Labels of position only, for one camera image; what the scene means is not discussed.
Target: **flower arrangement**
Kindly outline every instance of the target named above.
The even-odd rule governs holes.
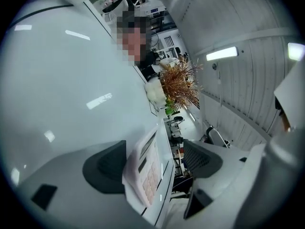
[[[186,60],[160,72],[160,82],[167,98],[168,113],[175,112],[181,106],[189,106],[197,98],[198,87],[193,79],[200,66],[190,68]]]

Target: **desk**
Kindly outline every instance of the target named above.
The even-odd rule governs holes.
[[[16,25],[31,29],[15,30]],[[78,228],[146,228],[144,208],[135,200],[133,210],[125,196],[101,194],[85,182],[84,156],[77,152],[126,140],[128,157],[158,123],[164,175],[159,197],[143,217],[161,227],[173,184],[164,123],[150,110],[143,76],[117,50],[93,5],[86,1],[74,7],[63,0],[26,4],[5,35],[0,65],[2,157],[7,170],[19,171],[16,191],[24,202],[32,206],[30,198],[41,184],[51,184],[58,189],[46,215]],[[62,170],[50,166],[66,154],[73,157],[69,165]],[[137,223],[129,225],[133,219]]]

